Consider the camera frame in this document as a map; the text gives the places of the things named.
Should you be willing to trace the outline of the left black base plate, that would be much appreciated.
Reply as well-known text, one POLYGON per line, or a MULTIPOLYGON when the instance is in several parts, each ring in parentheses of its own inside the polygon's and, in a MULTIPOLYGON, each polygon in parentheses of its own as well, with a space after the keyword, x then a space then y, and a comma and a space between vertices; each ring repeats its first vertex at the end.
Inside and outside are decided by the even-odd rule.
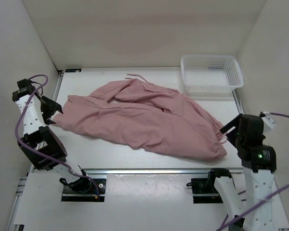
POLYGON ((83 183, 76 181, 75 184, 68 184, 63 178, 60 178, 60 183, 63 185, 61 201, 62 202, 104 202, 106 191, 106 178, 93 178, 96 187, 91 181, 83 183))

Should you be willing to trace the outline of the white plastic mesh basket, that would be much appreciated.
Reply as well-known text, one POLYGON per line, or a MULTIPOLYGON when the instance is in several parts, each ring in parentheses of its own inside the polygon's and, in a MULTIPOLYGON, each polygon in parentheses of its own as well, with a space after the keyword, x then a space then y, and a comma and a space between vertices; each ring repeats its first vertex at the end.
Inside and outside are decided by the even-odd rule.
POLYGON ((239 64, 230 55, 183 55, 181 73, 189 95, 229 94, 244 86, 239 64))

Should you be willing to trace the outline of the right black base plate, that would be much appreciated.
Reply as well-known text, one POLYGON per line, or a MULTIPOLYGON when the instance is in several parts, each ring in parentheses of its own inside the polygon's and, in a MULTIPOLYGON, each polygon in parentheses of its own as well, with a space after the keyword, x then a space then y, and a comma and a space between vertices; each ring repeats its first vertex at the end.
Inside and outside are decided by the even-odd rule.
POLYGON ((194 204, 222 204, 218 191, 206 178, 192 178, 186 187, 192 190, 194 204))

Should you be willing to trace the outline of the black corner bracket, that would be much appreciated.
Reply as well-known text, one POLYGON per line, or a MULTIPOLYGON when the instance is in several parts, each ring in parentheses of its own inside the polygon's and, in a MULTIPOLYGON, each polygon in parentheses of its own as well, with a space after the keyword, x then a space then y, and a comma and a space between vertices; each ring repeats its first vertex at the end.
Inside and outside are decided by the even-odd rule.
POLYGON ((82 69, 81 68, 67 68, 65 70, 65 73, 79 73, 81 72, 82 69))

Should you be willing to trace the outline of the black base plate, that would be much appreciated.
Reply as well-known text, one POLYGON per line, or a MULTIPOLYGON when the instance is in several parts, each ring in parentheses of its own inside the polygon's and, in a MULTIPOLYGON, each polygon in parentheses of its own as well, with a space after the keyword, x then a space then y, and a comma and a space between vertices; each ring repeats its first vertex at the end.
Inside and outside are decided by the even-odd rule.
POLYGON ((60 183, 63 185, 61 201, 62 202, 104 202, 106 191, 106 178, 93 178, 96 187, 91 181, 83 183, 76 181, 75 184, 68 184, 63 178, 60 178, 60 183))
POLYGON ((206 178, 192 178, 186 187, 192 190, 194 204, 222 204, 218 191, 206 178))

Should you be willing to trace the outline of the pink trousers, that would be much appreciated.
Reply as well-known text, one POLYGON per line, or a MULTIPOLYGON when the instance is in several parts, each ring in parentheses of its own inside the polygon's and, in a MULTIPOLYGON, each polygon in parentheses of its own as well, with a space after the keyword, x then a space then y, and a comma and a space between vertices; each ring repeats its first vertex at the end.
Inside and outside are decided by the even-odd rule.
POLYGON ((222 123, 178 90, 130 78, 88 96, 69 95, 57 127, 162 155, 197 161, 226 156, 222 123))

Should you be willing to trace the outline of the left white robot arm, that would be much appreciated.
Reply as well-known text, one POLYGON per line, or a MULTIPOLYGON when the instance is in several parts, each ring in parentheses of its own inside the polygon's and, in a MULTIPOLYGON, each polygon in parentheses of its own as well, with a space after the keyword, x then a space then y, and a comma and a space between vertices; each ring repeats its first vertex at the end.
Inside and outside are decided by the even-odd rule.
POLYGON ((51 117, 56 112, 62 113, 61 105, 43 96, 43 85, 36 88, 31 78, 22 79, 17 85, 12 101, 21 112, 15 127, 20 149, 37 170, 58 173, 60 183, 72 191, 87 193, 92 190, 92 180, 84 169, 68 162, 64 145, 50 128, 54 124, 51 117))

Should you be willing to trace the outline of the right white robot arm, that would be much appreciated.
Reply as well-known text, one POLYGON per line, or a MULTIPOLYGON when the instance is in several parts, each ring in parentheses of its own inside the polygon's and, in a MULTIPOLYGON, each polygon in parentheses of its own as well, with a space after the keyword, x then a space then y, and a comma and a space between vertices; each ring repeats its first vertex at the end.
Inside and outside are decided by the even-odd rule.
POLYGON ((243 202, 236 191, 230 172, 213 168, 207 179, 207 188, 218 192, 227 211, 229 222, 224 222, 220 231, 273 231, 273 182, 276 172, 276 152, 264 145, 265 134, 276 123, 268 112, 259 115, 239 114, 220 129, 236 148, 245 178, 243 202))

